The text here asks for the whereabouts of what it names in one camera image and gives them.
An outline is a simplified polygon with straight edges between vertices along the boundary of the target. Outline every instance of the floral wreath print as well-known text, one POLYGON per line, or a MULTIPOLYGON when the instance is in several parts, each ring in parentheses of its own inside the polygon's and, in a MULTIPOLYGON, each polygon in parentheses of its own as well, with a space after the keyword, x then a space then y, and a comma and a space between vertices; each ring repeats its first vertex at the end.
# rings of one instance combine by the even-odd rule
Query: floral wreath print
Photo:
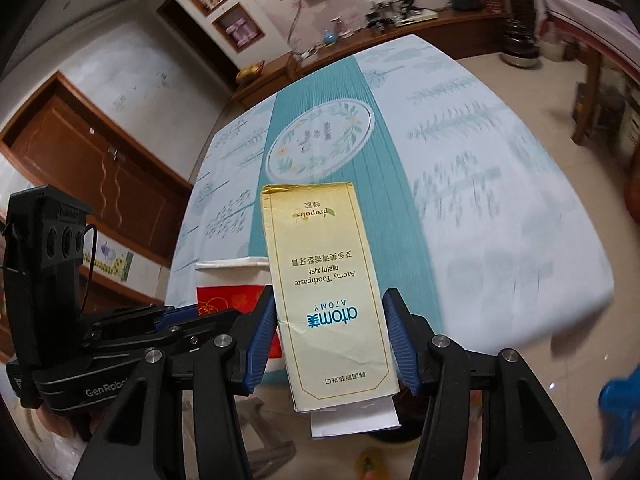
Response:
POLYGON ((306 111, 271 145, 266 173, 274 184, 304 184, 339 170, 360 152, 373 131, 371 107, 338 99, 306 111))

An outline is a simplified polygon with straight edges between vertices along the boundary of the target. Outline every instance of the wooden door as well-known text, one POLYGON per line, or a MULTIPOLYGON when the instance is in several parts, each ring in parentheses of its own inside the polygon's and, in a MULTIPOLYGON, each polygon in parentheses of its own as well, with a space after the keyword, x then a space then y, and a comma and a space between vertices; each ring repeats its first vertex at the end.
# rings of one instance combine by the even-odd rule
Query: wooden door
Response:
POLYGON ((2 137, 8 158, 34 184, 53 184, 91 206, 106 235, 170 266, 190 184, 69 85, 56 80, 14 119, 2 137))

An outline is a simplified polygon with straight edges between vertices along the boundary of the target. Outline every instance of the toothpaste box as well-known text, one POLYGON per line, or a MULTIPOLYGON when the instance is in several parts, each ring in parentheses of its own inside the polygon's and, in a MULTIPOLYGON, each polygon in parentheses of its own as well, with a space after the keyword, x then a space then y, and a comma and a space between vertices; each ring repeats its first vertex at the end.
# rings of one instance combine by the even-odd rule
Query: toothpaste box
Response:
POLYGON ((353 185, 265 186, 261 202, 296 410, 395 394, 398 378, 353 185))

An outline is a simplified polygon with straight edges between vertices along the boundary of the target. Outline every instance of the beige floor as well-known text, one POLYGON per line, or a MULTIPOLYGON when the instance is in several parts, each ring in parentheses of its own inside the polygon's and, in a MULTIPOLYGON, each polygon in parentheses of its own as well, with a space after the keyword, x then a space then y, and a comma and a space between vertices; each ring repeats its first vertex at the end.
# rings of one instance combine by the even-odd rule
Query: beige floor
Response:
MULTIPOLYGON (((630 374, 640 363, 640 235, 622 200, 624 174, 603 150, 570 139, 575 84, 584 80, 578 62, 543 61, 540 70, 504 65, 495 55, 462 64, 495 91, 527 124, 565 172, 600 235, 616 280, 614 303, 595 319, 567 333, 519 349, 548 389, 576 438, 594 480, 610 478, 617 463, 600 461, 602 424, 598 394, 610 378, 630 374)), ((297 447, 295 459, 271 478, 355 479, 354 462, 363 449, 376 446, 370 436, 312 441, 309 420, 296 413, 286 387, 263 385, 265 419, 297 447)), ((391 478, 408 478, 417 443, 385 446, 391 478)))

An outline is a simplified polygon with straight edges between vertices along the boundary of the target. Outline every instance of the metal screw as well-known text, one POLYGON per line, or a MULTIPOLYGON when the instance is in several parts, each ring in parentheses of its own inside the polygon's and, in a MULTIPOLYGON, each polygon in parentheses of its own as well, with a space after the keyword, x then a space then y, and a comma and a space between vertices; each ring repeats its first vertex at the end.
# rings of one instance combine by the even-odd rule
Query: metal screw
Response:
POLYGON ((446 348, 451 344, 451 339, 445 335, 435 335, 433 339, 431 339, 431 342, 438 348, 446 348))
POLYGON ((162 352, 157 348, 152 348, 145 354, 145 361, 147 363, 157 363, 162 357, 162 352))
POLYGON ((520 358, 520 354, 518 354, 513 348, 507 348, 502 351, 502 357, 504 357, 508 362, 514 363, 520 358))
POLYGON ((233 340, 229 334, 220 334, 213 340, 213 344, 219 348, 224 348, 225 346, 229 346, 233 340))

